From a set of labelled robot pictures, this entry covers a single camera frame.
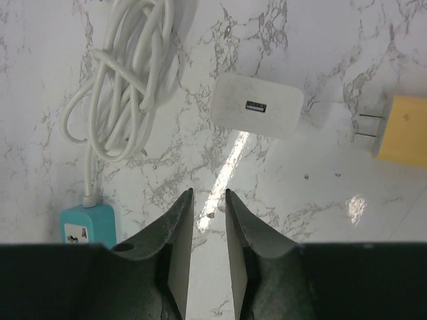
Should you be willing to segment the teal power strip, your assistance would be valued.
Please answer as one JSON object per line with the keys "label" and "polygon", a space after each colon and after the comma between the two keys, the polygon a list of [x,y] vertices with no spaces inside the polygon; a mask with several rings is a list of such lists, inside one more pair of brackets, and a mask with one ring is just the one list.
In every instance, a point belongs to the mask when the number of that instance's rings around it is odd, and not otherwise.
{"label": "teal power strip", "polygon": [[59,215],[59,226],[64,243],[100,243],[109,249],[117,244],[115,213],[107,204],[66,209]]}

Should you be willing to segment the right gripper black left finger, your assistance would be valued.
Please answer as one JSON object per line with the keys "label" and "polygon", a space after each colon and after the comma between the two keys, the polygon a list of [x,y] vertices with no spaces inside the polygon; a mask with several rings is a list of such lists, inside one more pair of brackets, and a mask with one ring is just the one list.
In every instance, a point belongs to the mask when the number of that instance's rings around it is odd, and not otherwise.
{"label": "right gripper black left finger", "polygon": [[112,247],[121,258],[123,319],[185,319],[194,218],[193,189],[159,218]]}

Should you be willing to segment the white charger plug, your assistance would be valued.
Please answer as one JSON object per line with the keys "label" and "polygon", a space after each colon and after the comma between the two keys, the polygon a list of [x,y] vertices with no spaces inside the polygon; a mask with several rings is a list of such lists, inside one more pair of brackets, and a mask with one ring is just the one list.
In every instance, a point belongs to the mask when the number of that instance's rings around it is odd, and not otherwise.
{"label": "white charger plug", "polygon": [[294,134],[304,94],[295,87],[223,73],[216,79],[210,119],[226,129],[287,139]]}

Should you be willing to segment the yellow plug adapter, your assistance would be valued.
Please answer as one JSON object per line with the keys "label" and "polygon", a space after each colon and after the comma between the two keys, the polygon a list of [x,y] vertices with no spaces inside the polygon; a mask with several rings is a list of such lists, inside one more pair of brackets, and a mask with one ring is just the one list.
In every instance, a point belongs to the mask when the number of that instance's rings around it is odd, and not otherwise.
{"label": "yellow plug adapter", "polygon": [[426,166],[426,98],[395,95],[382,109],[381,115],[359,114],[379,121],[374,135],[357,133],[374,138],[374,159]]}

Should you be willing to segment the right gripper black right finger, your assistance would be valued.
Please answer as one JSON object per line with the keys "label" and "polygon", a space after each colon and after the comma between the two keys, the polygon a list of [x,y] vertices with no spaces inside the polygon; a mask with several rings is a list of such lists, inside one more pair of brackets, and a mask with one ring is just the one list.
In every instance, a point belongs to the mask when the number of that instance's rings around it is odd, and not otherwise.
{"label": "right gripper black right finger", "polygon": [[236,319],[309,319],[310,294],[296,242],[226,190],[226,232]]}

